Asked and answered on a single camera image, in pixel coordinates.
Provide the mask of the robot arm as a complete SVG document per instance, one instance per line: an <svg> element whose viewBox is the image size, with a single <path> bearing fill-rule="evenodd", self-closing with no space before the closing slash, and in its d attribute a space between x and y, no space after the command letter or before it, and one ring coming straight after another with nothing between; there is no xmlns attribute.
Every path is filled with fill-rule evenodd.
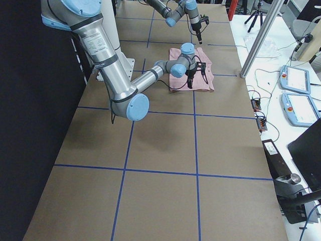
<svg viewBox="0 0 321 241"><path fill-rule="evenodd" d="M202 23L208 25L209 17L199 13L198 5L195 0L175 1L178 6L174 10L170 9L167 5L159 0L150 0L144 2L161 14L169 27L173 27L184 15L187 15L191 28L195 32L194 35L197 37L199 44L203 43L201 31Z"/></svg>
<svg viewBox="0 0 321 241"><path fill-rule="evenodd" d="M149 109L149 99L143 91L166 73L180 78L196 72L194 45L184 43L176 60L158 61L131 81L116 45L110 40L118 35L111 1L41 1L41 11L44 25L80 37L95 69L103 77L111 112L117 116L131 121L143 119Z"/></svg>

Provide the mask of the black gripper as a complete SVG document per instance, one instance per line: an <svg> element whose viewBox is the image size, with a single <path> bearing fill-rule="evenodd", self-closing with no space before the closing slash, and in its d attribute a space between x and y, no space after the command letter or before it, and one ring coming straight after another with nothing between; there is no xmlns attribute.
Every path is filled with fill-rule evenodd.
<svg viewBox="0 0 321 241"><path fill-rule="evenodd" d="M195 24L191 24L192 30L195 32L195 34L197 35L197 39L199 44L202 44L202 36L201 36L201 23L195 23Z"/></svg>
<svg viewBox="0 0 321 241"><path fill-rule="evenodd" d="M197 68L188 69L186 71L186 75L188 77L188 79L187 79L188 88L193 88L193 79L194 79L196 72L197 72Z"/></svg>

